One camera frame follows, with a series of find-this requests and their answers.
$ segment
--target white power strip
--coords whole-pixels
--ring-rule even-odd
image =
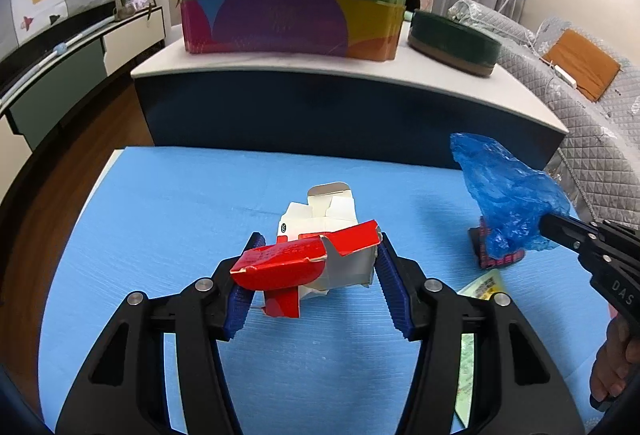
[[[565,81],[567,84],[570,84],[574,88],[578,88],[578,83],[572,78],[569,74],[567,74],[560,66],[554,65],[554,70],[556,74],[562,81]]]

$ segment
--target crumpled plastic bag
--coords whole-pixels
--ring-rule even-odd
[[[544,251],[558,246],[540,235],[544,214],[569,216],[571,204],[560,186],[543,171],[531,169],[494,139],[453,133],[451,152],[478,202],[491,233],[489,256],[500,259],[518,249]]]

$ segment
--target oval green container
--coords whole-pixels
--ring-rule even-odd
[[[500,53],[500,43],[491,37],[421,10],[414,14],[408,41],[430,58],[483,78],[492,74]]]

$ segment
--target green drawer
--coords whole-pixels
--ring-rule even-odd
[[[15,126],[35,150],[47,133],[60,122],[107,72],[100,39],[96,39],[63,59],[34,82],[11,105]]]

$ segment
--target blue tablecloth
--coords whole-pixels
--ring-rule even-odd
[[[396,251],[459,290],[481,274],[467,236],[479,209],[462,173],[338,158],[195,148],[128,148],[71,235],[54,277],[40,340],[40,400],[54,427],[86,354],[129,291],[179,292],[238,255],[253,231],[274,242],[290,202],[342,180],[361,222],[375,219]],[[502,272],[546,344],[584,420],[594,353],[608,322],[576,256],[527,253]],[[302,319],[252,309],[220,343],[246,435],[394,433],[418,352],[396,331],[377,280],[302,303]],[[172,426],[184,431],[172,336],[165,338]]]

